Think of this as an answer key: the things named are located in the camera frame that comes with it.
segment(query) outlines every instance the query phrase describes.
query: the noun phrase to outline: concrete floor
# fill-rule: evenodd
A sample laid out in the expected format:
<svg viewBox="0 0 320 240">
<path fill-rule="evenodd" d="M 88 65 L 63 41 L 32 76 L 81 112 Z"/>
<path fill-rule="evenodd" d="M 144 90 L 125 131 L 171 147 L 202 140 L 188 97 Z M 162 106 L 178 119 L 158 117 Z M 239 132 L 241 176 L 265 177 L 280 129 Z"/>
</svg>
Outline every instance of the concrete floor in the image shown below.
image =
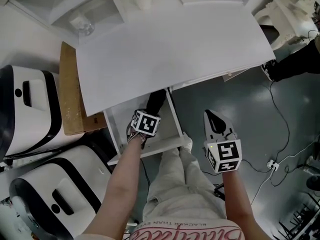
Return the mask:
<svg viewBox="0 0 320 240">
<path fill-rule="evenodd" d="M 267 171 L 266 163 L 286 143 L 288 130 L 278 114 L 266 87 L 271 84 L 259 67 L 251 68 L 235 78 L 224 82 L 222 77 L 194 84 L 172 93 L 181 127 L 193 139 L 192 153 L 199 160 L 203 171 L 214 173 L 205 158 L 203 142 L 205 131 L 203 112 L 210 109 L 228 117 L 241 139 L 243 158 L 257 169 Z M 274 101 L 286 118 L 290 138 L 287 148 L 279 154 L 278 161 L 287 155 L 294 155 L 320 134 L 320 75 L 303 74 L 272 85 Z M 303 163 L 312 153 L 312 147 L 294 158 L 288 158 L 272 177 L 272 183 L 279 183 L 285 176 L 285 166 L 290 170 Z M 147 174 L 152 181 L 158 173 L 161 155 L 143 159 Z M 254 171 L 248 163 L 242 162 L 239 172 L 250 200 L 268 173 Z M 207 177 L 212 183 L 222 183 L 221 175 Z M 273 187 L 266 182 L 255 199 L 252 208 L 261 227 L 272 235 L 277 234 L 279 220 L 285 221 L 302 200 L 308 200 L 305 192 L 309 175 L 300 169 L 287 175 L 284 182 Z M 141 221 L 146 202 L 148 186 L 141 166 L 138 200 L 133 216 Z"/>
</svg>

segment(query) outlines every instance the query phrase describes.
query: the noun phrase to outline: power strip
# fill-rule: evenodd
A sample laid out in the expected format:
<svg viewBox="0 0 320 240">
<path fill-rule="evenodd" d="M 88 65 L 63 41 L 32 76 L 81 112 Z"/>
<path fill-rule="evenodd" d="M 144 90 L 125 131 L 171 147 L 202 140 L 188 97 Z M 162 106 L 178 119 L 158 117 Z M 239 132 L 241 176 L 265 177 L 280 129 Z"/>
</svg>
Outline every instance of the power strip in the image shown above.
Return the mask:
<svg viewBox="0 0 320 240">
<path fill-rule="evenodd" d="M 269 168 L 269 169 L 274 169 L 275 171 L 278 170 L 279 168 L 279 164 L 276 163 L 275 161 L 273 161 L 272 159 L 266 163 L 266 166 Z"/>
</svg>

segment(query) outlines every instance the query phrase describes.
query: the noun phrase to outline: cardboard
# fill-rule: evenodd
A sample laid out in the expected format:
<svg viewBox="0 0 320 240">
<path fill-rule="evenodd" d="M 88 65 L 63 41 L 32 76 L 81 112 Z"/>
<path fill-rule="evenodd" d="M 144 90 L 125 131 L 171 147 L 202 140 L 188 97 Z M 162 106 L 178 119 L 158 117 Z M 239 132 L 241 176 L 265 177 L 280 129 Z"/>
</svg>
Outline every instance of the cardboard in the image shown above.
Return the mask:
<svg viewBox="0 0 320 240">
<path fill-rule="evenodd" d="M 59 69 L 59 101 L 65 135 L 107 127 L 103 112 L 86 115 L 78 77 L 76 49 L 62 42 Z"/>
</svg>

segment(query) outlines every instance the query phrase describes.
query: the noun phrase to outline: black pants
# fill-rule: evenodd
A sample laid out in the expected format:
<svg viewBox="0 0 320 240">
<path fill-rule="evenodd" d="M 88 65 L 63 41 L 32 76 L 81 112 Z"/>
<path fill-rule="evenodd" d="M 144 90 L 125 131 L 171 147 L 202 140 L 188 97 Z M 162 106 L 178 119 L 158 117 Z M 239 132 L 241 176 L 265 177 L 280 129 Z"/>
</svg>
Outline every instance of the black pants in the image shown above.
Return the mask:
<svg viewBox="0 0 320 240">
<path fill-rule="evenodd" d="M 320 53 L 315 45 L 315 40 L 268 68 L 270 78 L 276 82 L 305 72 L 320 74 Z"/>
</svg>

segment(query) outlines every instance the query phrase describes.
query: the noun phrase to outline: white drawer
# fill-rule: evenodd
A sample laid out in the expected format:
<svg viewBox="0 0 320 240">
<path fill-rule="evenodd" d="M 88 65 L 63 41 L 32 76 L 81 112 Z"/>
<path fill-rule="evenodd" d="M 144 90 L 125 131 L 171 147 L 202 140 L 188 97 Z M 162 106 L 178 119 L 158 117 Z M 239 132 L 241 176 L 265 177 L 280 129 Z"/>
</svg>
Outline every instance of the white drawer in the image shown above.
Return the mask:
<svg viewBox="0 0 320 240">
<path fill-rule="evenodd" d="M 137 109 L 145 109 L 149 94 L 131 99 L 121 104 L 105 109 L 104 116 L 111 134 L 117 155 L 108 162 L 115 165 L 127 145 L 126 129 Z M 148 157 L 173 148 L 181 147 L 185 143 L 185 136 L 174 108 L 172 98 L 166 90 L 166 99 L 159 111 L 161 117 L 158 132 L 155 137 L 149 138 L 142 150 L 141 157 Z"/>
</svg>

